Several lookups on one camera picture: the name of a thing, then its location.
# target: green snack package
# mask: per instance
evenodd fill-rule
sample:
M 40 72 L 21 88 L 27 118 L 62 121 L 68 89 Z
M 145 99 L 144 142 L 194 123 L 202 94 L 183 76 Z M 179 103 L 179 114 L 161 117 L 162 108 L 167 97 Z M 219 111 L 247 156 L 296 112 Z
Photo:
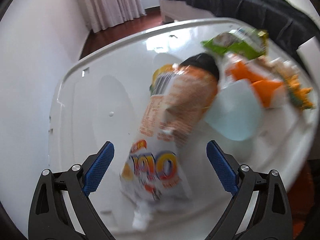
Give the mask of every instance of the green snack package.
M 201 44 L 221 56 L 228 51 L 232 51 L 250 60 L 267 54 L 267 42 L 267 32 L 251 28 L 239 28 L 221 33 L 209 41 L 202 41 Z

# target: barcode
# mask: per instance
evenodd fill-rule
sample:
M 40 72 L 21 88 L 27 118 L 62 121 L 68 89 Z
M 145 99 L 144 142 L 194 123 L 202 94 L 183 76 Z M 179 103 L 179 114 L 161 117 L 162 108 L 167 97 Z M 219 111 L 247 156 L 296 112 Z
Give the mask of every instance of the barcode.
M 164 93 L 169 81 L 174 76 L 175 76 L 174 73 L 160 74 L 156 79 L 156 83 L 155 83 L 155 87 L 154 87 L 152 95 L 162 95 Z

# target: chip bag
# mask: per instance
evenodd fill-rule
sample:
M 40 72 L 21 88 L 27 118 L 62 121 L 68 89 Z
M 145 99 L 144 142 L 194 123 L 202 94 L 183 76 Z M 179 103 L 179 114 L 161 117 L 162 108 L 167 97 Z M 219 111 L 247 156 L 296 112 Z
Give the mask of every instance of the chip bag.
M 312 88 L 302 88 L 299 81 L 299 69 L 291 61 L 283 61 L 277 58 L 273 61 L 266 56 L 261 56 L 255 60 L 259 65 L 278 75 L 283 80 L 287 93 L 292 104 L 298 109 L 314 109 L 314 104 L 310 101 L 308 94 Z
M 263 30 L 242 27 L 220 33 L 209 41 L 202 41 L 201 44 L 220 56 L 230 51 L 247 59 L 254 59 L 267 54 L 268 33 Z
M 226 76 L 232 77 L 233 81 L 247 79 L 264 108 L 281 107 L 285 103 L 287 95 L 281 79 L 266 75 L 254 64 L 246 64 L 246 60 L 237 54 L 228 52 L 225 60 Z
M 180 150 L 216 96 L 218 80 L 215 61 L 205 53 L 155 71 L 150 102 L 120 175 L 122 192 L 137 204 L 135 229 L 144 231 L 154 211 L 179 209 L 190 200 Z

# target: white curtain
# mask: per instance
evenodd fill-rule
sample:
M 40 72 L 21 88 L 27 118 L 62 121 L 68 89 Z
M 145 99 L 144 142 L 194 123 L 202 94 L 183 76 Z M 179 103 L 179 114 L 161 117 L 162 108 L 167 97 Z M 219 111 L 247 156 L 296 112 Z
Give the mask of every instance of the white curtain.
M 84 0 L 96 33 L 145 15 L 141 0 Z

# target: wooden floor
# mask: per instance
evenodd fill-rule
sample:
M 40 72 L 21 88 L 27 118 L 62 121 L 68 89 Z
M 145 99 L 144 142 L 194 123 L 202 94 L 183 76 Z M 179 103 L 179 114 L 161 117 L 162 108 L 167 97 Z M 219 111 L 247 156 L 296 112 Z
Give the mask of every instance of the wooden floor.
M 156 9 L 138 19 L 127 21 L 97 33 L 91 32 L 84 44 L 80 59 L 119 39 L 162 24 L 160 10 Z

